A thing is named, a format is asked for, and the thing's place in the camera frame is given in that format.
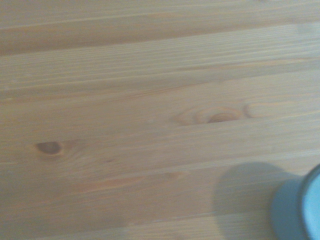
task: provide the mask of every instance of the wooden table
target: wooden table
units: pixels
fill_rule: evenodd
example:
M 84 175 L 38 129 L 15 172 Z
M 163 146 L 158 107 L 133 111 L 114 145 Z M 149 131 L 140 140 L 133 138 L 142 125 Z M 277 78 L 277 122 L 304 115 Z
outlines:
M 319 0 L 32 2 L 0 2 L 0 239 L 275 239 L 320 160 Z

